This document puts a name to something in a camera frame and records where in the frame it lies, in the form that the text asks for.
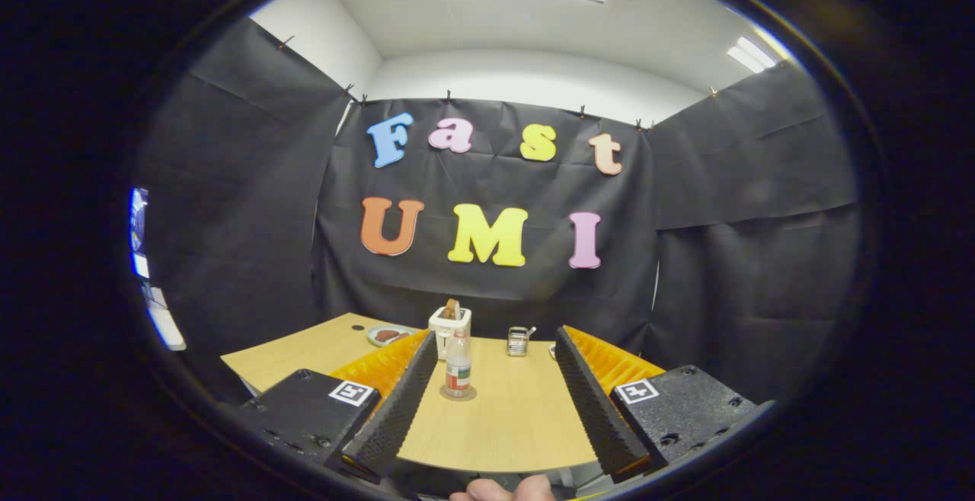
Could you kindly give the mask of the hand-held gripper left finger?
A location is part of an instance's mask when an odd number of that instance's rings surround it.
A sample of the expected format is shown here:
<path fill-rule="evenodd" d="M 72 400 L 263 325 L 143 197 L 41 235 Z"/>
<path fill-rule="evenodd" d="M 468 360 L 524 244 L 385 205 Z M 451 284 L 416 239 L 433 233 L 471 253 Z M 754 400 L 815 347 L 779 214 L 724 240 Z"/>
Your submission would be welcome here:
<path fill-rule="evenodd" d="M 299 369 L 240 407 L 240 424 L 310 467 L 378 484 L 392 469 L 438 362 L 428 330 L 332 374 Z"/>

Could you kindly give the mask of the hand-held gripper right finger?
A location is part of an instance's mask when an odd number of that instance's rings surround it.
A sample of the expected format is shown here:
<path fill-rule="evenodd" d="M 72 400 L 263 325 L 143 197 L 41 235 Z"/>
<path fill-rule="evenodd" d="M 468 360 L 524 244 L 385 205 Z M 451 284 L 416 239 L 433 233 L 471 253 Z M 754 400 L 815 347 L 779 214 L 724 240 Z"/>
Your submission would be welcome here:
<path fill-rule="evenodd" d="M 614 483 L 703 455 L 772 407 L 701 367 L 665 372 L 567 325 L 557 329 L 555 359 L 600 469 Z"/>

